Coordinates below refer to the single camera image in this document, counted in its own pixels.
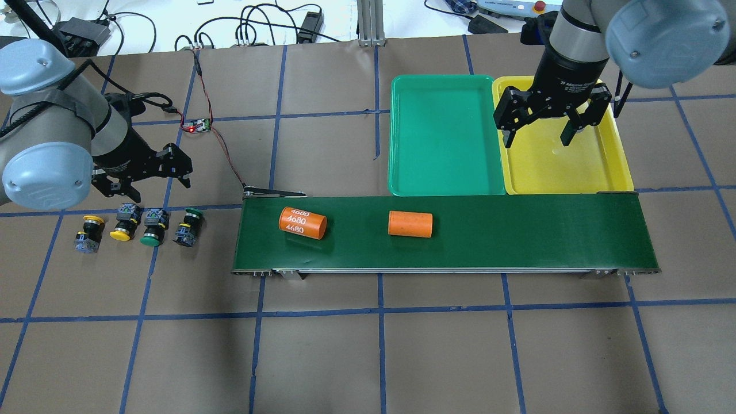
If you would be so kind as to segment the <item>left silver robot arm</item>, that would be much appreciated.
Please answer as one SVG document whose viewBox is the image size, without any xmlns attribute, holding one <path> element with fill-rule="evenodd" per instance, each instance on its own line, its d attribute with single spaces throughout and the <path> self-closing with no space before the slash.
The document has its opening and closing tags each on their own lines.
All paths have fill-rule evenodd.
<svg viewBox="0 0 736 414">
<path fill-rule="evenodd" d="M 2 49 L 2 92 L 11 97 L 2 129 L 2 204 L 33 210 L 68 209 L 90 189 L 140 202 L 134 182 L 175 178 L 189 188 L 191 158 L 177 145 L 155 151 L 132 128 L 132 117 L 152 105 L 173 113 L 160 93 L 118 87 L 102 94 L 80 66 L 52 44 L 24 39 Z"/>
</svg>

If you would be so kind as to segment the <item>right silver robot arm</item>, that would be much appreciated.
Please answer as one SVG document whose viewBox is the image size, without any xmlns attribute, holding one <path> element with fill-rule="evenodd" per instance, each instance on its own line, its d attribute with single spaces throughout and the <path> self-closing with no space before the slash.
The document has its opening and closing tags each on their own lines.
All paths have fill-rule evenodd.
<svg viewBox="0 0 736 414">
<path fill-rule="evenodd" d="M 615 117 L 627 87 L 664 89 L 734 47 L 728 1 L 565 1 L 533 16 L 534 76 L 403 74 L 392 82 L 394 196 L 633 191 Z"/>
</svg>

